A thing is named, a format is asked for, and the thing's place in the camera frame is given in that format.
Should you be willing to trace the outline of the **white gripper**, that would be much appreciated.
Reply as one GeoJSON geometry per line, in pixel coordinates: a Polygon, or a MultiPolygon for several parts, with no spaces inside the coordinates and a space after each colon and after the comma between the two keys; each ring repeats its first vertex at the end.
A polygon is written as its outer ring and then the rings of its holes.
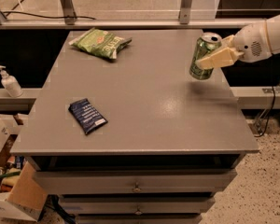
{"type": "Polygon", "coordinates": [[[207,70],[234,65],[239,59],[245,63],[254,63],[270,58],[272,52],[266,21],[249,24],[235,36],[223,38],[221,47],[198,59],[195,64],[207,70]]]}

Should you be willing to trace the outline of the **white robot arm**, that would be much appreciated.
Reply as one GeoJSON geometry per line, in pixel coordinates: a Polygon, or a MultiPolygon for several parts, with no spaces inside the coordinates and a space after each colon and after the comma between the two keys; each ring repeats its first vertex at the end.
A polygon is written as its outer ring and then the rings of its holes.
{"type": "Polygon", "coordinates": [[[201,69],[234,65],[237,61],[254,63],[280,53],[280,15],[249,24],[222,45],[195,62],[201,69]]]}

